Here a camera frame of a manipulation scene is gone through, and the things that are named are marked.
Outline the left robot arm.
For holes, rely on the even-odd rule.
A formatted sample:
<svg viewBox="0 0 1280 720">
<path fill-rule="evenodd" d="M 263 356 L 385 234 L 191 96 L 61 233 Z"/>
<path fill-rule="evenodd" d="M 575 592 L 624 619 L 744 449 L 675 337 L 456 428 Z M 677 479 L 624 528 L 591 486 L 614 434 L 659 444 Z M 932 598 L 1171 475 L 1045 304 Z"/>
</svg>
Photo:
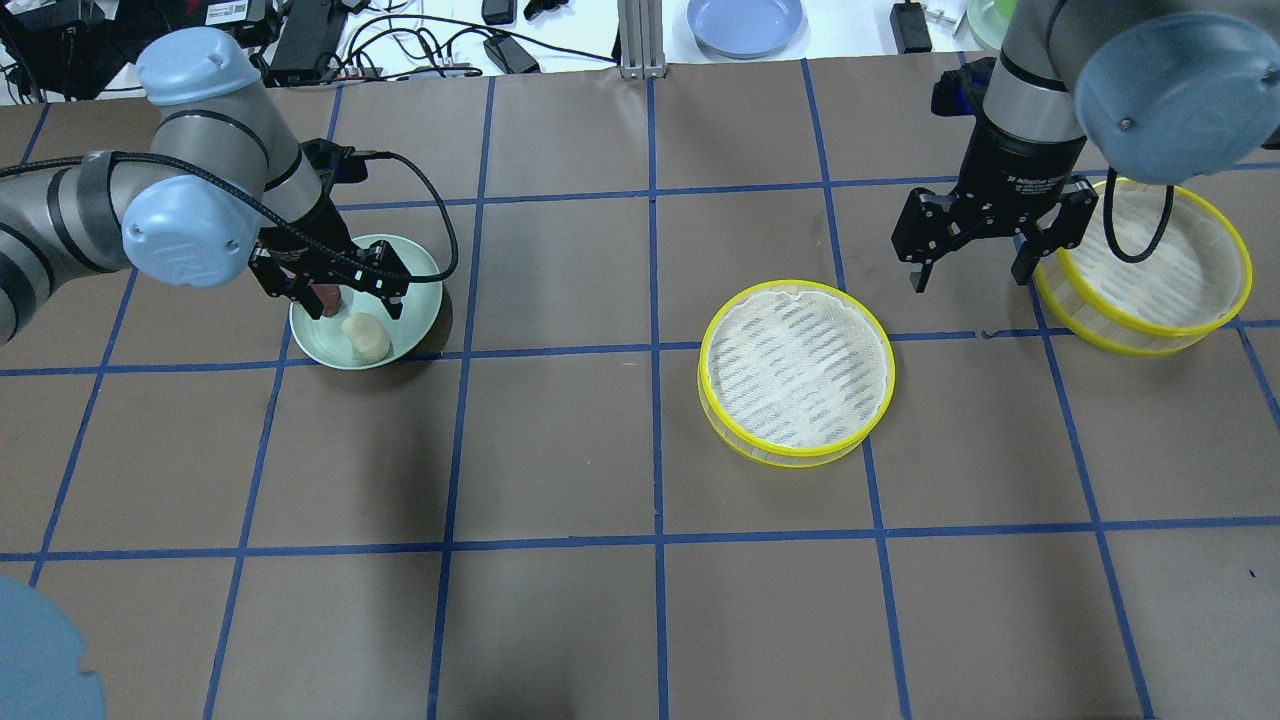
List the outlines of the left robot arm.
<svg viewBox="0 0 1280 720">
<path fill-rule="evenodd" d="M 134 268 L 209 288 L 252 272 L 312 318 L 332 288 L 393 318 L 410 282 L 385 241 L 361 249 L 332 201 L 352 149 L 302 142 L 241 46 L 211 27 L 174 31 L 140 55 L 160 120 L 146 154 L 95 151 L 3 173 L 3 340 L 70 281 Z"/>
</svg>

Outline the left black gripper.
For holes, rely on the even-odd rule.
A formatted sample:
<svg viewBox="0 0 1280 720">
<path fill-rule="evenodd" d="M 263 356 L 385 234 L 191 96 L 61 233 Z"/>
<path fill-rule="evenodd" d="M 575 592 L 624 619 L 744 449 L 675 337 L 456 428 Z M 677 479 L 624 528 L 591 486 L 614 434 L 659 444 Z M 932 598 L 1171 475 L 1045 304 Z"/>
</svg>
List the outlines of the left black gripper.
<svg viewBox="0 0 1280 720">
<path fill-rule="evenodd" d="M 392 320 L 402 318 L 410 287 L 410 272 L 390 241 L 357 243 L 333 205 L 312 208 L 289 229 L 262 228 L 248 268 L 270 297 L 296 301 L 303 283 L 344 284 L 372 293 Z"/>
</svg>

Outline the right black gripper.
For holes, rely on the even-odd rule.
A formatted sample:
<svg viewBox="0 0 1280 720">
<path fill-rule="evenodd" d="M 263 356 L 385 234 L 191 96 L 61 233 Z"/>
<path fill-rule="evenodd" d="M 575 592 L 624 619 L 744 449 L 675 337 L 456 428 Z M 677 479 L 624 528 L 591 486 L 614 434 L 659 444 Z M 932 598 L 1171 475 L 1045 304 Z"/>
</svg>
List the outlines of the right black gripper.
<svg viewBox="0 0 1280 720">
<path fill-rule="evenodd" d="M 924 293 L 933 265 L 977 240 L 1020 240 L 1011 278 L 1021 287 L 1042 259 L 1075 249 L 1100 206 L 1093 184 L 1073 172 L 1083 146 L 1019 138 L 977 114 L 955 187 L 911 190 L 891 234 L 913 291 Z"/>
</svg>

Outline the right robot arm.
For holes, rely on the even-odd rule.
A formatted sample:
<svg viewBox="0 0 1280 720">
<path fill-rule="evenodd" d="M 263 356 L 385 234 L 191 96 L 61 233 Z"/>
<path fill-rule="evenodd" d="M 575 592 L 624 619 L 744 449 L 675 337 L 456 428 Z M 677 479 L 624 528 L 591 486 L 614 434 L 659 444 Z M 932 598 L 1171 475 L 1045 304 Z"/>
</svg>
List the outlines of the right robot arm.
<svg viewBox="0 0 1280 720">
<path fill-rule="evenodd" d="M 934 264 L 1012 237 L 1027 284 L 1100 213 L 1147 260 L 1175 188 L 1277 146 L 1275 1 L 1020 1 L 998 55 L 945 72 L 931 110 L 974 128 L 947 193 L 909 193 L 891 242 L 923 292 Z"/>
</svg>

